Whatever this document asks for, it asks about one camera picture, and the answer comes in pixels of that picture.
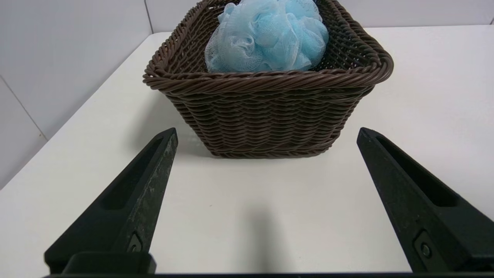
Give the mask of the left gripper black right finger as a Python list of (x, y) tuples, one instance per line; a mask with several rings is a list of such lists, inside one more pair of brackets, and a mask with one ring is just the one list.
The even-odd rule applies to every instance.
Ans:
[(414, 273), (492, 273), (493, 221), (383, 134), (357, 145)]

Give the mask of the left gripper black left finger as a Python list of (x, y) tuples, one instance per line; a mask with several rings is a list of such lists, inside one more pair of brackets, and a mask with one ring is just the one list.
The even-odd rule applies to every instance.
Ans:
[(159, 212), (178, 148), (175, 128), (157, 134), (46, 250), (52, 275), (147, 275)]

